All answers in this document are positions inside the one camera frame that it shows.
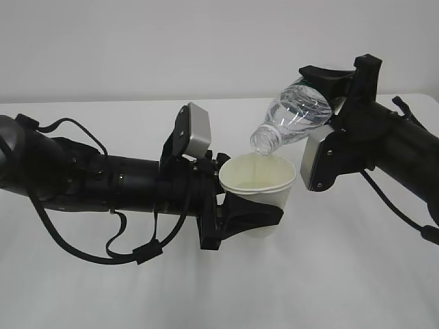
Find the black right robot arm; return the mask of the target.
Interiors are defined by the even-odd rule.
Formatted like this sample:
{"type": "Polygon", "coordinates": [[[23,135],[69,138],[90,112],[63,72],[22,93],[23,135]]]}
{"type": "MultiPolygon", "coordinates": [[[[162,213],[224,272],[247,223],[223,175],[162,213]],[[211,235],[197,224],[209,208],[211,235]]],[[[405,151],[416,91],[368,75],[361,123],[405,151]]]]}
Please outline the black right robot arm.
{"type": "Polygon", "coordinates": [[[300,175],[310,191],[322,192],[340,175],[378,167],[427,204],[438,220],[438,137],[400,98],[392,111],[377,102],[381,59],[355,58],[354,70],[304,66],[299,73],[324,97],[344,99],[340,111],[307,139],[300,175]]]}

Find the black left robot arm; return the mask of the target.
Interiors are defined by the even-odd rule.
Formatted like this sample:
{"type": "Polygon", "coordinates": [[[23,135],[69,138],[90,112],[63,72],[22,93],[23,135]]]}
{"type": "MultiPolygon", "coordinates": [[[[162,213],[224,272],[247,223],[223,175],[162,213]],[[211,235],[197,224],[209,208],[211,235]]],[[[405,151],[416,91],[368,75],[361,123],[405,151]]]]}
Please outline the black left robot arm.
{"type": "Polygon", "coordinates": [[[217,250],[223,240],[257,228],[277,225],[279,206],[253,202],[224,192],[219,173],[226,154],[213,156],[210,123],[195,135],[188,107],[182,108],[157,161],[111,156],[94,146],[52,138],[59,122],[42,127],[25,115],[1,117],[1,188],[30,198],[53,240],[79,258],[86,254],[69,245],[47,211],[110,212],[126,220],[125,211],[178,215],[181,228],[196,218],[200,247],[217,250]],[[217,196],[224,193],[223,204],[217,196]]]}

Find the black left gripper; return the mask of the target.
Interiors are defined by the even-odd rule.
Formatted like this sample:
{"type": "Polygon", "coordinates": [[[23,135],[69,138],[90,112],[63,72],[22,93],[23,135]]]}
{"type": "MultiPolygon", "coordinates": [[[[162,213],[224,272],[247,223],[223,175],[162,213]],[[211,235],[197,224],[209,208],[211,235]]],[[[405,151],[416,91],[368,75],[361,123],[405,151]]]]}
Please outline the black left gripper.
{"type": "Polygon", "coordinates": [[[157,212],[178,215],[172,231],[161,241],[168,245],[179,233],[187,217],[195,217],[200,248],[218,250],[222,240],[245,233],[254,238],[271,235],[284,214],[278,206],[250,201],[233,193],[226,193],[217,218],[219,206],[217,195],[220,186],[219,170],[230,156],[207,151],[205,157],[189,160],[174,158],[169,165],[161,167],[157,180],[157,212]]]}

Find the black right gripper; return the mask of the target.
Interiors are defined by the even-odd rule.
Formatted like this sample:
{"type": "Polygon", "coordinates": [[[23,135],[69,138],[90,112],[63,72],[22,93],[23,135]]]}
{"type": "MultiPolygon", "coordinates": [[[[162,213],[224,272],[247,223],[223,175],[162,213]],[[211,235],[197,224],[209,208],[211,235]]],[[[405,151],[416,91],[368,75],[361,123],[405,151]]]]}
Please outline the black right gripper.
{"type": "Polygon", "coordinates": [[[352,71],[304,66],[298,72],[327,101],[344,99],[339,114],[330,122],[329,168],[332,171],[362,171],[376,167],[394,171],[401,163],[396,145],[396,122],[400,116],[377,102],[377,84],[382,60],[362,55],[352,71]]]}

